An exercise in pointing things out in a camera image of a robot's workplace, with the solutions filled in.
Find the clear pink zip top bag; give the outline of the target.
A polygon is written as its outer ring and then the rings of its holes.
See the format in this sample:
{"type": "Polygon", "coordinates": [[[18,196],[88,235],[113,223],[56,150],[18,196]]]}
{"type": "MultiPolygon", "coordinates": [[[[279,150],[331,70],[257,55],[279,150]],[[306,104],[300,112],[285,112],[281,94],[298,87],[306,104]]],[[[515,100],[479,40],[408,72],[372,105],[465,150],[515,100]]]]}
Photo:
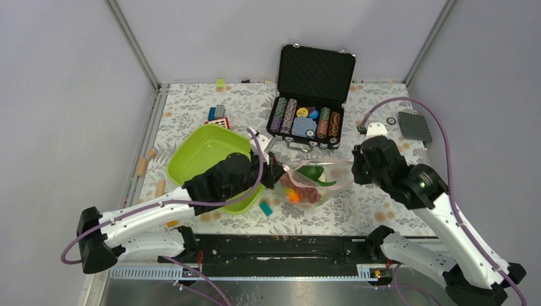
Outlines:
{"type": "MultiPolygon", "coordinates": [[[[319,206],[333,198],[338,192],[349,188],[353,184],[352,166],[353,162],[343,159],[306,159],[284,165],[284,175],[288,175],[290,180],[296,186],[316,188],[322,196],[321,200],[315,204],[308,203],[294,205],[300,205],[303,207],[319,206]],[[336,181],[337,183],[330,187],[319,186],[315,180],[311,180],[310,178],[307,178],[297,172],[301,166],[305,165],[322,166],[324,168],[324,173],[319,180],[325,182],[336,181]]],[[[286,200],[283,193],[283,188],[279,182],[276,184],[276,192],[278,195],[281,195],[287,203],[290,203],[286,200]]]]}

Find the dark green avocado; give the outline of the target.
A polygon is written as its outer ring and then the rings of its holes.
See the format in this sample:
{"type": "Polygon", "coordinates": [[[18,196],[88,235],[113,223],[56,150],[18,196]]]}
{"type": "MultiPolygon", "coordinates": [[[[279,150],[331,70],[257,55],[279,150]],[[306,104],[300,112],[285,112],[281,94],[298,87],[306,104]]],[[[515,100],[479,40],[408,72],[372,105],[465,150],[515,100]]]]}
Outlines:
{"type": "Polygon", "coordinates": [[[301,166],[297,172],[311,180],[318,180],[324,173],[324,168],[322,166],[305,165],[301,166]]]}

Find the red grape bunch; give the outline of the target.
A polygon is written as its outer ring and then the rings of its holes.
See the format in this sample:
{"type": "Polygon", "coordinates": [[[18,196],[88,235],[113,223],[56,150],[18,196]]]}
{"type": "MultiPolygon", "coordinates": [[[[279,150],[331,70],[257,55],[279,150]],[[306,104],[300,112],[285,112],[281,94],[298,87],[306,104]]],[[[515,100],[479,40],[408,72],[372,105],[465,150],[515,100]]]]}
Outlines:
{"type": "Polygon", "coordinates": [[[280,178],[279,183],[281,184],[281,186],[283,188],[283,193],[284,193],[285,198],[286,198],[287,201],[288,201],[288,199],[287,199],[286,194],[285,194],[285,189],[286,188],[294,188],[302,196],[302,201],[300,203],[294,203],[294,204],[308,204],[308,203],[315,204],[316,202],[320,201],[321,198],[322,198],[321,194],[318,192],[318,190],[316,188],[296,186],[290,180],[288,175],[283,175],[280,178]]]}

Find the green chili pepper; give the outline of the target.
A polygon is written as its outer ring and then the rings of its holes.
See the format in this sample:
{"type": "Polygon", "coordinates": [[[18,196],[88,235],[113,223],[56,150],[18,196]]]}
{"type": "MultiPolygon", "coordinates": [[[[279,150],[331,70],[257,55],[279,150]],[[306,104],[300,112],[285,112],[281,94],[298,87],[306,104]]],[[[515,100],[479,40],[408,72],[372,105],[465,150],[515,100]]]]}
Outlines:
{"type": "Polygon", "coordinates": [[[336,181],[325,182],[325,181],[322,181],[322,180],[316,180],[316,183],[319,186],[322,186],[322,187],[330,187],[330,186],[334,186],[337,182],[336,181]]]}

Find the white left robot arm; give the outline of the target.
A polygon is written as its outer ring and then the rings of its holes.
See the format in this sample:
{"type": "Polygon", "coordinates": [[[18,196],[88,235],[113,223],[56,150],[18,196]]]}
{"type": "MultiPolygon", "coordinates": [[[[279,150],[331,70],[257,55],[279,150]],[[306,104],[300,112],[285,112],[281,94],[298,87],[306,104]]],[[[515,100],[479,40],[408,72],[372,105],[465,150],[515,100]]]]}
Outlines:
{"type": "Polygon", "coordinates": [[[100,212],[96,207],[83,210],[77,237],[62,252],[61,261],[72,263],[66,255],[74,246],[80,253],[74,264],[81,265],[84,274],[108,270],[123,260],[195,259],[198,246],[190,228],[176,225],[162,233],[153,232],[152,228],[236,204],[251,197],[261,186],[274,188],[285,172],[271,151],[275,139],[251,128],[247,131],[251,137],[248,155],[231,153],[182,186],[151,201],[109,212],[100,212]]]}

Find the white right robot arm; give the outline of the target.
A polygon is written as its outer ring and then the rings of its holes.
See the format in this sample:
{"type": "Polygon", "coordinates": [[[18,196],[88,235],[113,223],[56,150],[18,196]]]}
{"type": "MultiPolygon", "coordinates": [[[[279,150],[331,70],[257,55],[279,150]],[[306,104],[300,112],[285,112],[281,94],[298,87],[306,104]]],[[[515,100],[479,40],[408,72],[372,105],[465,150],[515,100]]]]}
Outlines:
{"type": "Polygon", "coordinates": [[[408,165],[379,122],[368,125],[365,140],[352,153],[355,183],[374,184],[403,204],[448,250],[438,253],[379,226],[366,237],[367,257],[376,263],[387,258],[422,273],[443,287],[456,305],[502,305],[506,288],[519,284],[526,271],[497,255],[469,227],[438,173],[426,164],[408,165]]]}

